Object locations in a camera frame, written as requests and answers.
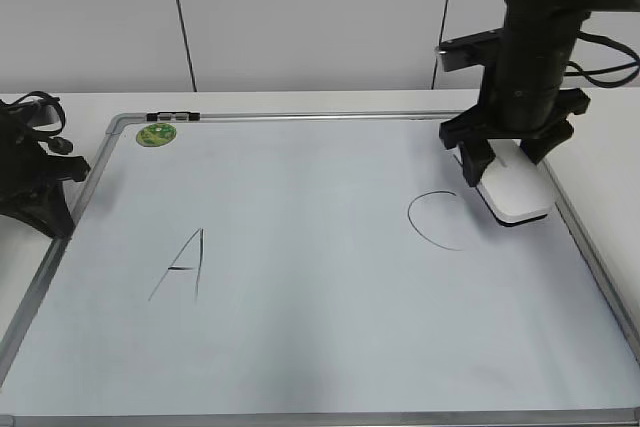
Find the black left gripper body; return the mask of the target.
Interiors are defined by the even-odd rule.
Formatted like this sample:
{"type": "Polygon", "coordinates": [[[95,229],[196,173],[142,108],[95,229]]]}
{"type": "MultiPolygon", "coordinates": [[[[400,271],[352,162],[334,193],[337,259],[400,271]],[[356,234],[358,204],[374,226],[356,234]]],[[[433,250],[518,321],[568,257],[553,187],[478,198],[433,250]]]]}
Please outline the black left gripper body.
{"type": "Polygon", "coordinates": [[[58,99],[1,104],[1,200],[46,184],[82,182],[91,167],[61,136],[65,111],[58,99]]]}

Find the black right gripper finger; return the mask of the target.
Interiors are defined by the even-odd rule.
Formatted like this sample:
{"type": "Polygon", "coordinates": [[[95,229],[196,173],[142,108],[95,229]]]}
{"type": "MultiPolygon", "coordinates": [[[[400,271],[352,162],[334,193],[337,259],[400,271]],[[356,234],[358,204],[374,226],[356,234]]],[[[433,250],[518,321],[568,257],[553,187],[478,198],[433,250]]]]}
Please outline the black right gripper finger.
{"type": "Polygon", "coordinates": [[[496,154],[486,139],[465,140],[458,144],[463,177],[468,186],[477,186],[496,154]]]}
{"type": "Polygon", "coordinates": [[[563,120],[554,124],[538,138],[522,140],[520,149],[534,165],[538,165],[552,150],[569,140],[573,133],[572,125],[567,120],[563,120]]]}

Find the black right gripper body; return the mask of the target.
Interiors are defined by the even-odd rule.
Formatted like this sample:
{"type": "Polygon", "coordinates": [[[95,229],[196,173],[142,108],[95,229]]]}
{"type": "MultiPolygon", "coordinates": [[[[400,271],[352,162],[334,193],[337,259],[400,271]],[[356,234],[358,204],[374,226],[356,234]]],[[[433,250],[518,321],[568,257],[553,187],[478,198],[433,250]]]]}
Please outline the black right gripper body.
{"type": "Polygon", "coordinates": [[[535,139],[587,108],[588,96],[580,89],[511,99],[481,95],[476,105],[442,123],[439,137],[447,149],[465,140],[535,139]]]}

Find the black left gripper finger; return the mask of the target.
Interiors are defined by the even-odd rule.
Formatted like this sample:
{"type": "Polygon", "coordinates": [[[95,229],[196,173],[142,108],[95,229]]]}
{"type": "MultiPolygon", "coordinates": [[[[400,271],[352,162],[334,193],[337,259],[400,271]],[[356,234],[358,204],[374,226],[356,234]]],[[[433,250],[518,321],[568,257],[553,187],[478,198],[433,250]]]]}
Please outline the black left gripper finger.
{"type": "Polygon", "coordinates": [[[68,238],[75,229],[61,182],[2,199],[1,215],[18,220],[51,239],[68,238]]]}

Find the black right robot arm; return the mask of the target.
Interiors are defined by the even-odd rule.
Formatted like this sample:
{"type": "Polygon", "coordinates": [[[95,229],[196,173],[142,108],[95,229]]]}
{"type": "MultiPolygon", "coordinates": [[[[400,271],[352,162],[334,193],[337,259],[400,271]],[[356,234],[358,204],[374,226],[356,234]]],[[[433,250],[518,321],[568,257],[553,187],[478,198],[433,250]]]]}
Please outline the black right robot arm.
{"type": "Polygon", "coordinates": [[[563,89],[565,75],[578,75],[600,88],[621,87],[639,75],[638,54],[608,37],[583,31],[594,12],[636,12],[639,0],[504,0],[499,29],[444,41],[437,47],[446,72],[483,68],[477,103],[439,128],[446,149],[461,154],[463,176],[475,187],[495,160],[493,140],[516,140],[525,158],[539,164],[574,132],[570,115],[586,112],[590,99],[580,89],[563,89]],[[577,41],[630,56],[631,74],[612,82],[601,71],[572,61],[577,41]]]}

